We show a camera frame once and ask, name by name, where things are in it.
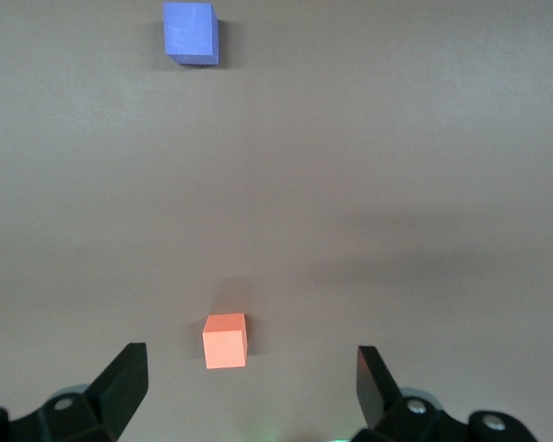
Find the cube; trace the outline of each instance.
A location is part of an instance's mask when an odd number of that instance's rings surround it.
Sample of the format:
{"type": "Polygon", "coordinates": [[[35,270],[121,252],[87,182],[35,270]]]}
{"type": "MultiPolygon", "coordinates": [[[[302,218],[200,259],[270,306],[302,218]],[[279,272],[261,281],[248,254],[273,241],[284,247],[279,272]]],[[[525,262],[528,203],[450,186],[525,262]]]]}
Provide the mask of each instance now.
{"type": "Polygon", "coordinates": [[[164,3],[166,54],[178,64],[219,64],[218,18],[209,3],[164,3]]]}
{"type": "Polygon", "coordinates": [[[210,315],[203,329],[203,346],[209,369],[245,366],[248,338],[244,314],[210,315]]]}

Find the screw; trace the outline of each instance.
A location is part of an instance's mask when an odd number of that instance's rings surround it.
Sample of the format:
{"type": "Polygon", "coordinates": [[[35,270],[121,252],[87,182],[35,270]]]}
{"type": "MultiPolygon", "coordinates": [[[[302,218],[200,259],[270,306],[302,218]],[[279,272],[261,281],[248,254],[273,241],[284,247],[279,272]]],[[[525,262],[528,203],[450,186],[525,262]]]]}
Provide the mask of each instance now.
{"type": "Polygon", "coordinates": [[[69,408],[72,405],[72,403],[74,403],[73,399],[63,398],[63,399],[60,399],[58,402],[56,402],[55,405],[53,406],[53,408],[57,412],[61,412],[62,410],[65,410],[66,408],[69,408]]]}
{"type": "Polygon", "coordinates": [[[407,402],[407,408],[409,411],[415,414],[424,414],[426,412],[426,405],[419,399],[410,399],[407,402]]]}
{"type": "Polygon", "coordinates": [[[483,423],[492,430],[495,431],[504,431],[506,429],[506,424],[495,414],[486,414],[483,416],[483,423]]]}

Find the blue cube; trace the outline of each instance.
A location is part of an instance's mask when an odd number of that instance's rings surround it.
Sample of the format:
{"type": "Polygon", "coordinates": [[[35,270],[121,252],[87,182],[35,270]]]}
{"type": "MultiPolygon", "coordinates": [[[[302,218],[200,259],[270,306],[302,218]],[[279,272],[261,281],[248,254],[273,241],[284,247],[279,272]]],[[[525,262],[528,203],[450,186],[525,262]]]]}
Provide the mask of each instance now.
{"type": "Polygon", "coordinates": [[[166,54],[178,64],[219,64],[218,18],[209,3],[164,3],[166,54]]]}

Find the orange cube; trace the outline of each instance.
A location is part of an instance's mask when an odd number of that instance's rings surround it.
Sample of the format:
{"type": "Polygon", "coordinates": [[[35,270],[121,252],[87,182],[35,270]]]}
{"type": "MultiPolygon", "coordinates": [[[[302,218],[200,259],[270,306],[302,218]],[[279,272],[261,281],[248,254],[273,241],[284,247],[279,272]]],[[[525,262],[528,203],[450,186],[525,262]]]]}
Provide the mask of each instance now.
{"type": "Polygon", "coordinates": [[[210,315],[203,329],[207,368],[246,366],[248,338],[243,313],[210,315]]]}

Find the foam block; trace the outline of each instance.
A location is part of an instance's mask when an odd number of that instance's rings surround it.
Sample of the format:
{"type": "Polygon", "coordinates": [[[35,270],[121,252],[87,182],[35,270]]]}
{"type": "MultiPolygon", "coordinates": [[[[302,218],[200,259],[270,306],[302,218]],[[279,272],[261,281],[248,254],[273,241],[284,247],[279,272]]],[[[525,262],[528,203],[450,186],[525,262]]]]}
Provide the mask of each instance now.
{"type": "Polygon", "coordinates": [[[209,3],[164,3],[166,54],[178,64],[219,64],[218,18],[209,3]]]}
{"type": "Polygon", "coordinates": [[[248,338],[243,313],[210,315],[203,329],[207,368],[246,365],[248,338]]]}

